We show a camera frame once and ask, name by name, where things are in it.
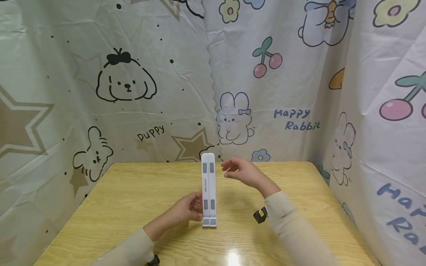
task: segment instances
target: wooden table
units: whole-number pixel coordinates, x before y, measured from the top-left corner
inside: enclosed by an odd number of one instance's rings
[[[379,266],[313,164],[256,165],[289,195],[342,266]],[[167,232],[154,249],[161,265],[293,265],[268,222],[253,218],[263,207],[260,193],[225,179],[219,164],[216,171],[218,227],[189,222]],[[35,265],[90,265],[192,191],[201,191],[200,163],[114,164]]]

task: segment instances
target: blue flower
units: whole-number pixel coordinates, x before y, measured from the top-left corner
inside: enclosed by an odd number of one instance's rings
[[[263,7],[265,0],[244,0],[244,3],[251,4],[251,7],[257,10]]]
[[[255,151],[251,155],[252,162],[267,162],[270,159],[271,159],[271,156],[268,154],[268,152],[265,149]]]

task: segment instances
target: beige sleeve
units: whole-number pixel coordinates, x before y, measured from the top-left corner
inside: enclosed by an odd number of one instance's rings
[[[102,255],[92,266],[145,265],[154,259],[153,248],[154,242],[143,229],[139,229]]]
[[[278,235],[294,265],[340,265],[284,192],[268,196],[265,199],[265,208],[268,212],[270,227]]]

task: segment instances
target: cherry drawing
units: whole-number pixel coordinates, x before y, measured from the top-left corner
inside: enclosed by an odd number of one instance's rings
[[[272,37],[269,36],[262,42],[262,46],[253,51],[253,56],[258,57],[262,56],[262,60],[260,64],[254,67],[253,75],[256,78],[261,78],[266,74],[266,65],[265,65],[265,57],[269,57],[269,67],[272,69],[277,69],[282,64],[282,56],[279,53],[271,54],[268,52],[268,48],[272,44]]]
[[[401,121],[408,118],[413,113],[411,100],[420,91],[426,92],[426,72],[421,76],[405,76],[395,81],[398,87],[414,87],[403,99],[391,99],[380,107],[379,114],[389,121]],[[426,119],[426,103],[421,110],[422,116]]]

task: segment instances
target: cartoon backdrop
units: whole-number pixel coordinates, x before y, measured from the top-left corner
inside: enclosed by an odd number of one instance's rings
[[[115,162],[308,160],[383,266],[426,256],[421,0],[0,1],[0,264]]]

